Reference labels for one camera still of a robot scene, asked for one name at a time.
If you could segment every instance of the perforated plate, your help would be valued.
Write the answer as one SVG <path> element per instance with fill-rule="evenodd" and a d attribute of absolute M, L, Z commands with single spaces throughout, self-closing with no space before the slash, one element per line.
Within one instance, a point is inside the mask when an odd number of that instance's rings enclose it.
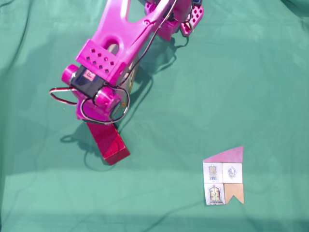
<path fill-rule="evenodd" d="M 114 68 L 116 60 L 114 54 L 91 40 L 86 42 L 76 58 L 77 62 L 105 80 Z"/>
<path fill-rule="evenodd" d="M 200 22 L 204 15 L 204 8 L 203 6 L 195 6 L 192 11 L 192 18 L 190 20 L 190 23 L 192 24 L 192 27 L 195 28 L 197 24 Z M 191 34 L 191 30 L 189 25 L 186 25 L 185 23 L 181 23 L 180 30 L 182 31 L 183 36 L 187 37 Z"/>

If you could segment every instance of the wire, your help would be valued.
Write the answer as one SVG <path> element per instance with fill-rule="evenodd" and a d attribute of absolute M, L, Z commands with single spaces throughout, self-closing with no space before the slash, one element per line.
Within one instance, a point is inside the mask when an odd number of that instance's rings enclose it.
<path fill-rule="evenodd" d="M 65 104 L 68 104 L 68 105 L 77 105 L 76 102 L 71 102 L 71 101 L 67 101 L 67 100 L 64 100 L 62 98 L 59 98 L 59 97 L 56 97 L 55 94 L 53 94 L 54 92 L 67 92 L 67 91 L 77 91 L 76 89 L 74 89 L 73 87 L 60 87 L 60 88 L 52 88 L 50 91 L 49 91 L 49 94 L 55 98 L 57 101 L 61 102 L 61 103 L 65 103 Z"/>
<path fill-rule="evenodd" d="M 127 79 L 131 76 L 134 68 L 136 67 L 136 65 L 140 62 L 140 60 L 145 56 L 145 54 L 147 53 L 149 47 L 151 46 L 152 42 L 154 41 L 155 39 L 155 36 L 157 35 L 158 31 L 160 30 L 160 28 L 162 27 L 162 25 L 168 20 L 170 14 L 173 12 L 174 8 L 175 8 L 175 5 L 177 3 L 178 0 L 175 0 L 172 7 L 170 8 L 169 10 L 169 13 L 165 16 L 165 18 L 163 19 L 163 21 L 161 22 L 160 26 L 155 30 L 154 32 L 154 35 L 152 36 L 152 38 L 150 39 L 145 51 L 143 52 L 143 54 L 141 55 L 141 57 L 138 59 L 138 61 L 136 61 L 136 63 L 132 66 L 130 72 L 129 72 L 129 75 L 120 83 L 118 84 L 117 86 L 115 87 L 120 87 L 124 82 L 127 81 Z"/>
<path fill-rule="evenodd" d="M 126 108 L 124 110 L 124 112 L 122 113 L 122 115 L 118 118 L 118 119 L 115 119 L 115 120 L 109 120 L 109 121 L 100 121 L 100 120 L 97 120 L 97 119 L 94 119 L 92 117 L 89 117 L 88 115 L 86 115 L 86 113 L 84 112 L 84 104 L 91 100 L 91 98 L 85 98 L 83 101 L 82 101 L 82 104 L 81 104 L 81 113 L 83 115 L 84 118 L 86 118 L 87 120 L 89 121 L 93 121 L 93 122 L 97 122 L 99 124 L 112 124 L 112 123 L 115 123 L 115 122 L 118 122 L 120 121 L 121 119 L 124 118 L 124 116 L 127 114 L 128 110 L 129 110 L 129 106 L 130 106 L 130 95 L 128 93 L 128 91 L 126 91 L 124 88 L 120 88 L 120 87 L 113 87 L 113 86 L 110 86 L 108 85 L 110 88 L 114 89 L 114 90 L 121 90 L 121 91 L 124 91 L 126 93 L 126 97 L 127 97 L 127 105 L 126 105 Z"/>

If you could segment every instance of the house-shaped puzzle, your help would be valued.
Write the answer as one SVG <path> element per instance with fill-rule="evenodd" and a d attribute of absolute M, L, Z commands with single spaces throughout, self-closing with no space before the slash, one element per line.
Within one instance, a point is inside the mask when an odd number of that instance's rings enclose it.
<path fill-rule="evenodd" d="M 244 204 L 243 150 L 240 146 L 203 160 L 207 205 L 228 204 L 233 196 Z"/>

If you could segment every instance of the pink plastic bracket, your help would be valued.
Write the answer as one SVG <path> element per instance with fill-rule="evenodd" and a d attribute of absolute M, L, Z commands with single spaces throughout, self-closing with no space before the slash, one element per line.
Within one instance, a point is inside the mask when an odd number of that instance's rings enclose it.
<path fill-rule="evenodd" d="M 193 29 L 198 25 L 198 23 L 200 22 L 200 20 L 202 19 L 204 15 L 204 8 L 203 6 L 195 6 L 193 8 L 192 11 L 192 18 L 190 20 L 190 23 L 193 27 Z M 180 25 L 180 30 L 182 31 L 183 36 L 188 37 L 192 31 L 190 29 L 190 26 L 188 25 L 188 23 L 182 23 Z"/>

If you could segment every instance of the door illustration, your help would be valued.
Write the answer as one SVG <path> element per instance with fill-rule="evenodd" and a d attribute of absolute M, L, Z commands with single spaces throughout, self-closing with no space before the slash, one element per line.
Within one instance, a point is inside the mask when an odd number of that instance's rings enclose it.
<path fill-rule="evenodd" d="M 220 190 L 215 185 L 210 189 L 211 201 L 220 201 L 221 195 Z"/>
<path fill-rule="evenodd" d="M 210 203 L 223 203 L 221 197 L 221 189 L 213 185 L 211 188 L 209 188 L 209 198 Z"/>

